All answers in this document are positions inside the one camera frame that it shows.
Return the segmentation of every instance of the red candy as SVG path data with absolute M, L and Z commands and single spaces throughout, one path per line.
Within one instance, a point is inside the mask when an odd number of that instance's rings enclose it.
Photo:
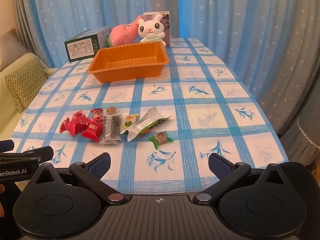
M 83 137 L 99 142 L 102 133 L 103 124 L 88 120 L 88 128 L 81 134 Z
M 93 108 L 91 109 L 92 121 L 103 122 L 102 108 Z
M 88 118 L 83 114 L 80 117 L 72 119 L 70 122 L 65 124 L 65 128 L 68 132 L 75 136 L 77 133 L 83 132 L 88 127 Z
M 81 117 L 83 114 L 82 114 L 82 110 L 79 110 L 78 112 L 74 113 L 73 116 L 72 116 L 72 119 L 76 119 L 78 117 Z
M 65 125 L 66 125 L 66 123 L 68 123 L 68 122 L 70 122 L 70 118 L 69 118 L 69 117 L 61 123 L 61 125 L 60 125 L 60 131 L 59 131 L 59 132 L 63 132 L 63 131 L 66 130 Z

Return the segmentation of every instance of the bunny ear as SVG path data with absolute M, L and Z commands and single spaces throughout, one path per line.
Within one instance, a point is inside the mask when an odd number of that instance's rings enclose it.
M 141 24 L 143 24 L 145 21 L 143 20 L 143 19 L 138 19 L 138 21 L 137 21 L 137 23 L 139 24 L 139 25 L 141 25 Z
M 157 20 L 157 21 L 160 21 L 162 18 L 163 18 L 163 15 L 162 15 L 161 13 L 158 13 L 158 14 L 155 16 L 155 20 Z

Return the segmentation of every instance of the tablecloth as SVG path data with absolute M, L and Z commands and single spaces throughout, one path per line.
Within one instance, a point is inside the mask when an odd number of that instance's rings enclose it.
M 111 168 L 102 181 L 122 193 L 201 191 L 218 179 L 208 168 L 216 152 L 252 167 L 287 161 L 265 114 L 235 73 L 199 40 L 176 38 L 166 48 L 161 76 L 101 84 L 87 70 L 92 59 L 66 63 L 47 80 L 26 109 L 12 140 L 14 152 L 50 145 L 55 167 L 88 162 L 103 152 Z M 131 142 L 104 146 L 59 133 L 63 120 L 82 109 L 115 106 L 124 117 L 156 106 L 171 118 Z M 174 142 L 155 150 L 148 137 L 166 130 Z

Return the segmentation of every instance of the orange plastic tray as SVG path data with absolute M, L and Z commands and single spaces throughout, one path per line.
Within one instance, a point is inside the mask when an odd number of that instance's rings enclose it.
M 86 73 L 101 83 L 156 77 L 169 62 L 162 42 L 132 43 L 100 49 Z

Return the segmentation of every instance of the plush toy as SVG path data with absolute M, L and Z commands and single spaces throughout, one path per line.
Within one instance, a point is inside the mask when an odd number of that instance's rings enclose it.
M 138 37 L 138 20 L 141 19 L 139 15 L 135 21 L 131 24 L 121 24 L 114 27 L 108 38 L 108 44 L 110 47 L 117 45 L 124 45 L 133 43 L 134 40 Z
M 162 17 L 162 14 L 158 13 L 153 20 L 146 22 L 143 19 L 138 20 L 138 33 L 143 38 L 140 42 L 162 41 L 163 46 L 166 46 L 166 43 L 162 40 L 165 37 L 164 26 L 160 22 Z

